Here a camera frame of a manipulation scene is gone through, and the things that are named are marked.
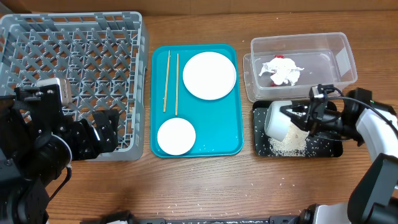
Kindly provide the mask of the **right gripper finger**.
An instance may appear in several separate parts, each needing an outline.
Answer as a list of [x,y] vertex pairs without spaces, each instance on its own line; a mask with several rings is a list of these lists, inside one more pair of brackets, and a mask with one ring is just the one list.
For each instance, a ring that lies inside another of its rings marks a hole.
[[280,107],[281,113],[301,113],[307,114],[310,111],[310,107],[304,104],[291,104]]
[[281,112],[288,116],[290,118],[290,121],[296,125],[299,129],[302,131],[309,131],[310,126],[309,126],[309,118],[308,118],[308,113],[307,112],[296,112],[293,111],[292,109],[281,109]]

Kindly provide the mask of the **pink shallow bowl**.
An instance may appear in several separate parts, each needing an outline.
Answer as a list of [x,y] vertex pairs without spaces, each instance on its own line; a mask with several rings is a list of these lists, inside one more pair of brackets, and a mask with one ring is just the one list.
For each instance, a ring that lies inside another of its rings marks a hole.
[[188,152],[196,141],[193,125],[183,118],[165,121],[157,132],[157,143],[166,154],[180,156]]

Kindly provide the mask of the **white round plate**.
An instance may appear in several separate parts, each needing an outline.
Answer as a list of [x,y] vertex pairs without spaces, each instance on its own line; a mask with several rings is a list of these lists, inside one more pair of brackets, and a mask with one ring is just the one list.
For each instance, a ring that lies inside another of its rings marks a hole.
[[219,100],[230,93],[237,79],[232,61],[218,52],[202,52],[188,60],[183,68],[183,84],[195,97]]

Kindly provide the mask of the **white napkin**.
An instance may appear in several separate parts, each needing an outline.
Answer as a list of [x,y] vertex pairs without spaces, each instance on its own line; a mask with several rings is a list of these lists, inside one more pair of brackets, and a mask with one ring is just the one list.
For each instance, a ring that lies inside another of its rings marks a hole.
[[270,79],[277,86],[282,84],[290,84],[294,86],[299,78],[300,73],[304,68],[297,67],[291,58],[275,57],[270,62],[262,64],[259,76],[265,73],[270,73]]

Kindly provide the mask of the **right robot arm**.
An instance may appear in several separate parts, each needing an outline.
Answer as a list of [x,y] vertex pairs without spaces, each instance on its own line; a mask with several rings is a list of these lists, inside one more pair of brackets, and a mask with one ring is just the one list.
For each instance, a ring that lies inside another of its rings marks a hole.
[[[331,93],[343,102],[338,111]],[[266,134],[282,141],[289,124],[309,135],[326,134],[366,145],[372,165],[346,203],[312,205],[299,223],[397,223],[397,114],[393,107],[373,101],[363,88],[347,95],[333,85],[311,87],[306,101],[275,101],[268,109]]]

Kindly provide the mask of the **grey bowl with rice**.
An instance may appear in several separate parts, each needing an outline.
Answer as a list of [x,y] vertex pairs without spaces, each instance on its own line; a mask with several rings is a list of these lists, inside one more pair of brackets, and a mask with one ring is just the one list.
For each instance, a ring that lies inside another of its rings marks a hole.
[[273,101],[267,109],[264,122],[264,131],[270,138],[283,141],[286,137],[291,118],[283,114],[280,109],[282,106],[291,105],[291,101]]

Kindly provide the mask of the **wooden chopstick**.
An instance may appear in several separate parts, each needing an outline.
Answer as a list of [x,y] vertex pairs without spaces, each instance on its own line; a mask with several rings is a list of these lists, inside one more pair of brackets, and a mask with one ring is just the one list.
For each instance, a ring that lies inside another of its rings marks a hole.
[[168,56],[167,56],[167,68],[166,68],[166,76],[165,76],[164,107],[163,107],[163,112],[164,113],[167,111],[167,95],[168,95],[168,84],[169,84],[170,56],[171,56],[171,52],[169,50],[168,51]]
[[175,116],[178,116],[178,91],[179,91],[179,54],[177,54],[177,61],[176,61]]

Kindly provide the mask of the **red snack wrapper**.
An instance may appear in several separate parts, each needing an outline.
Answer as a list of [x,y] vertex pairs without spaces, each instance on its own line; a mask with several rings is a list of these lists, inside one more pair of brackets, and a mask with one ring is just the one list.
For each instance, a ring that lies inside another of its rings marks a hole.
[[[284,58],[283,55],[275,55],[274,58]],[[274,82],[271,83],[271,87],[278,86]]]

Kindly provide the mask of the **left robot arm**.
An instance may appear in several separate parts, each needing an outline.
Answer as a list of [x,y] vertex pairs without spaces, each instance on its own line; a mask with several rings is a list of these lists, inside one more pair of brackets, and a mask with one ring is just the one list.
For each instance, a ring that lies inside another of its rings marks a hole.
[[94,111],[89,124],[63,113],[57,84],[14,92],[1,97],[1,223],[46,223],[46,187],[63,170],[70,180],[72,161],[117,148],[119,112]]

